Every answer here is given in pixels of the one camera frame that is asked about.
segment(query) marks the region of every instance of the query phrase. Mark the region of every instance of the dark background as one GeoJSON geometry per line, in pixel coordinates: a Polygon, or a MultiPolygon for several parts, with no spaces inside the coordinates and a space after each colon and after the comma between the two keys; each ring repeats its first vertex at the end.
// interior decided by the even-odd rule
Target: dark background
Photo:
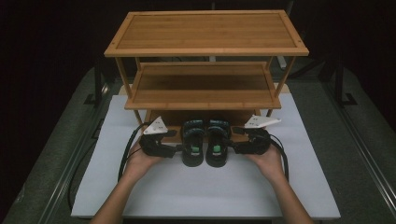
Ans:
{"type": "MultiPolygon", "coordinates": [[[[131,10],[285,8],[281,0],[6,0],[0,3],[0,220],[82,77],[131,10]]],[[[335,53],[396,130],[396,7],[391,0],[297,0],[291,20],[313,59],[335,53]]]]}

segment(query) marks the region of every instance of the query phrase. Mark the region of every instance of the white platform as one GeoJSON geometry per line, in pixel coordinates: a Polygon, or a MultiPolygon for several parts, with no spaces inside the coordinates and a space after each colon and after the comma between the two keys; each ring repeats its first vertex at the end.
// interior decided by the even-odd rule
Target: white platform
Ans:
{"type": "MultiPolygon", "coordinates": [[[[132,131],[134,112],[126,96],[114,96],[91,162],[81,181],[72,217],[92,217],[117,183],[120,160],[132,131]]],[[[282,122],[267,127],[289,157],[290,184],[314,219],[340,217],[327,180],[290,93],[281,93],[282,122]]],[[[281,217],[276,196],[257,167],[229,150],[227,164],[190,168],[181,153],[154,166],[132,191],[125,217],[274,218],[281,217]]]]}

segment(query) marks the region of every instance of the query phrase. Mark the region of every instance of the bamboo shelf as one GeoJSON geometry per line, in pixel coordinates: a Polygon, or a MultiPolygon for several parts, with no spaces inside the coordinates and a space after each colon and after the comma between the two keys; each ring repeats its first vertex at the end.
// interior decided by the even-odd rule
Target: bamboo shelf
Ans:
{"type": "Polygon", "coordinates": [[[147,109],[179,130],[182,121],[221,114],[243,126],[260,109],[281,108],[278,95],[297,56],[309,51],[283,10],[130,12],[105,55],[116,59],[128,95],[125,109],[147,109]],[[271,56],[268,62],[141,63],[141,57],[271,56]],[[275,88],[274,56],[290,56],[275,88]],[[135,57],[130,86],[122,58],[135,57]]]}

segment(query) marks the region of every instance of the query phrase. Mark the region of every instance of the shoe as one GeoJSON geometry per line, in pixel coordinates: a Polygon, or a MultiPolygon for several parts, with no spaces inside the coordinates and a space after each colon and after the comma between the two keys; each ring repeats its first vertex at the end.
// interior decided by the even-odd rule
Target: shoe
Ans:
{"type": "Polygon", "coordinates": [[[212,119],[207,128],[208,146],[206,163],[213,167],[222,167],[227,162],[227,142],[231,137],[230,123],[225,120],[212,119]]]}
{"type": "Polygon", "coordinates": [[[204,121],[192,119],[181,127],[182,160],[186,166],[195,167],[204,161],[203,142],[205,136],[204,121]]]}

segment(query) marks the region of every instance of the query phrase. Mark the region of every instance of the cable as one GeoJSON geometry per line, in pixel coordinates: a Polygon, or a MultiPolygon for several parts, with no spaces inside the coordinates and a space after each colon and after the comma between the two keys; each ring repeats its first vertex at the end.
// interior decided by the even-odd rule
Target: cable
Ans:
{"type": "Polygon", "coordinates": [[[126,158],[126,160],[128,161],[129,158],[132,157],[132,155],[134,155],[138,150],[141,150],[141,149],[142,149],[142,148],[140,147],[140,148],[138,148],[137,150],[135,150],[134,152],[132,152],[131,154],[129,154],[128,157],[126,158]]]}
{"type": "Polygon", "coordinates": [[[69,205],[70,211],[72,211],[72,209],[73,209],[73,205],[72,205],[72,202],[71,202],[71,188],[72,188],[72,184],[73,184],[74,178],[76,177],[76,174],[77,174],[79,166],[82,164],[82,162],[84,161],[85,157],[88,155],[88,152],[90,152],[91,149],[93,149],[93,146],[95,146],[96,143],[97,143],[97,140],[93,141],[93,143],[88,147],[87,151],[84,152],[84,155],[79,160],[78,165],[76,167],[76,170],[74,171],[74,173],[73,173],[73,175],[72,175],[72,177],[70,179],[69,186],[67,187],[67,204],[69,205]]]}
{"type": "Polygon", "coordinates": [[[285,153],[285,148],[283,148],[282,142],[280,142],[280,140],[276,136],[272,134],[270,134],[270,136],[274,137],[277,141],[276,142],[274,139],[271,139],[271,144],[273,144],[279,150],[280,155],[282,156],[283,166],[285,169],[285,177],[289,182],[289,162],[288,162],[288,157],[286,156],[285,153]]]}
{"type": "Polygon", "coordinates": [[[124,150],[124,153],[122,155],[122,159],[121,159],[121,164],[120,164],[120,169],[119,169],[119,178],[118,180],[120,181],[121,176],[123,174],[123,169],[125,166],[125,163],[128,161],[128,153],[129,153],[129,149],[131,148],[132,142],[134,141],[134,138],[137,135],[137,132],[145,125],[150,125],[151,122],[144,122],[142,124],[140,124],[133,132],[131,137],[129,138],[128,144],[126,145],[126,148],[124,150]]]}

